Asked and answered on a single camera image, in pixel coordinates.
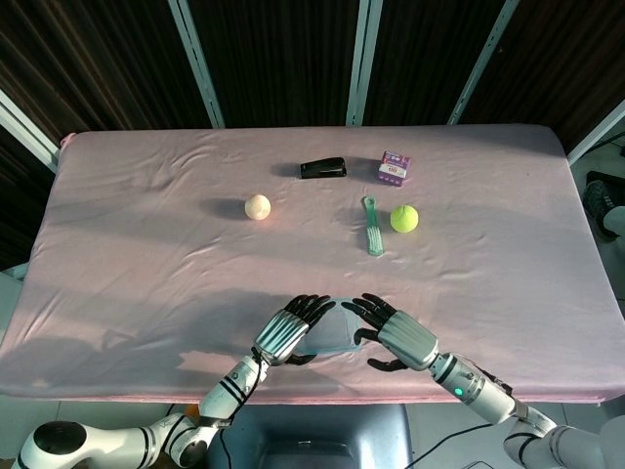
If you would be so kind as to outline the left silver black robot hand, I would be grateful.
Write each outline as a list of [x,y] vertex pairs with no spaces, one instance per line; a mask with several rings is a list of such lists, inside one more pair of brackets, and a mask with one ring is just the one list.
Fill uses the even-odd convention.
[[328,295],[298,295],[273,315],[251,348],[256,362],[267,366],[304,365],[316,354],[298,355],[295,349],[303,338],[336,305]]

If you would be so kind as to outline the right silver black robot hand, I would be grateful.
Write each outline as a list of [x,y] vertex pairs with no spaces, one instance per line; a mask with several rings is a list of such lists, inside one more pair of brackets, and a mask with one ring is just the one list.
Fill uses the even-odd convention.
[[372,329],[360,328],[354,333],[356,344],[363,339],[377,342],[396,357],[389,362],[368,359],[367,364],[374,369],[383,372],[408,368],[423,371],[437,358],[438,338],[418,320],[384,299],[363,293],[341,305],[372,326]]

